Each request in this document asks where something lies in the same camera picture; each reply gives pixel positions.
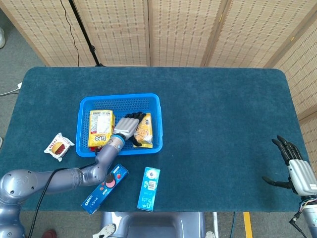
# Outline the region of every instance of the table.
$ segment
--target table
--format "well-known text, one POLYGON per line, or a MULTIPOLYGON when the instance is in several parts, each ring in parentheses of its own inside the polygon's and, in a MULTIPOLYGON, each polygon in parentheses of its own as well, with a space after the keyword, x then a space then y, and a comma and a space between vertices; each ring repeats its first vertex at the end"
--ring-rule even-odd
MULTIPOLYGON (((284 74, 276 69, 177 67, 36 67, 23 80, 0 153, 0 175, 13 169, 80 167, 72 147, 62 162, 44 149, 58 132, 73 142, 87 96, 156 93, 163 118, 157 154, 120 156, 129 175, 102 211, 137 211, 144 168, 161 169, 155 211, 296 211, 299 198, 261 176, 287 180, 271 139, 280 134, 307 158, 284 74)), ((45 196, 41 210, 82 211, 94 190, 45 196)), ((24 210, 34 210, 39 195, 24 210)))

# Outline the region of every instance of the blue box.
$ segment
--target blue box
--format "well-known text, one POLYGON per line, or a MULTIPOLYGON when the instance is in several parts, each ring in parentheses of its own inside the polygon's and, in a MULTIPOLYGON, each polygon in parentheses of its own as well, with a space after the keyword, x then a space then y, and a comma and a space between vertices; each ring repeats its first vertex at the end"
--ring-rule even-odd
POLYGON ((98 187, 96 187, 96 189, 90 194, 90 196, 88 196, 81 204, 81 206, 89 214, 96 212, 102 202, 127 174, 128 171, 121 164, 117 164, 107 175, 105 182, 99 184, 98 187))
POLYGON ((157 192, 159 169, 145 167, 138 201, 138 209, 153 212, 155 194, 157 192))
POLYGON ((88 147, 89 115, 91 110, 112 110, 115 124, 128 113, 151 113, 153 130, 153 148, 133 148, 131 141, 126 141, 118 155, 151 154, 163 146, 162 113, 159 97, 154 93, 95 96, 84 98, 79 107, 76 152, 81 157, 95 157, 95 152, 88 147))

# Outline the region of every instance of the blue plastic basket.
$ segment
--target blue plastic basket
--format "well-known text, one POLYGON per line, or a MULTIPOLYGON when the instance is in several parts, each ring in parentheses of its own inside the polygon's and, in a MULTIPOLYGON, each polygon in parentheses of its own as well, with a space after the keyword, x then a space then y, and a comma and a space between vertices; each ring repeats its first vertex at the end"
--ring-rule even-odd
POLYGON ((81 157, 95 156, 95 153, 88 147, 91 110, 112 110, 115 115, 115 124, 127 113, 151 113, 153 148, 133 148, 132 142, 126 141, 119 155, 151 154, 161 150, 163 146, 162 114, 159 97, 156 94, 143 93, 84 98, 80 103, 76 134, 76 152, 81 157))

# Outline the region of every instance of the red shoe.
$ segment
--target red shoe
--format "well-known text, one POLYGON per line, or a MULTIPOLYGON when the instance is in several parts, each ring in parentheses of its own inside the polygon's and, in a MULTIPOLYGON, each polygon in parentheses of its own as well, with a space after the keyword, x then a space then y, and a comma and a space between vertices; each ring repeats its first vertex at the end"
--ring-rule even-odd
POLYGON ((44 234, 42 235, 42 238, 57 238, 56 231, 48 230, 44 232, 44 234))

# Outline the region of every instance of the robotic arm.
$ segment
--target robotic arm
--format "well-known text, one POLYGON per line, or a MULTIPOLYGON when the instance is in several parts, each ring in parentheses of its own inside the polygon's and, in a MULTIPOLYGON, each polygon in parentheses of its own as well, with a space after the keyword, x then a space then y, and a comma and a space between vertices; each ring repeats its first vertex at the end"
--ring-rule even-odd
POLYGON ((283 137, 277 136, 272 142, 281 151, 284 162, 287 166, 289 177, 288 182, 273 181, 268 177, 262 177, 270 185, 292 189, 293 192, 301 197, 302 202, 298 212, 290 220, 305 238, 303 231, 296 225, 296 220, 303 213, 306 223, 313 238, 317 238, 317 180, 310 164, 304 161, 298 148, 283 137))
POLYGON ((54 172, 14 170, 0 180, 0 238, 24 238, 25 230, 19 221, 25 200, 47 186, 47 193, 64 192, 79 186, 91 186, 105 180, 109 167, 124 146, 132 140, 145 114, 127 114, 114 129, 108 143, 96 156, 96 164, 83 169, 60 169, 54 172))

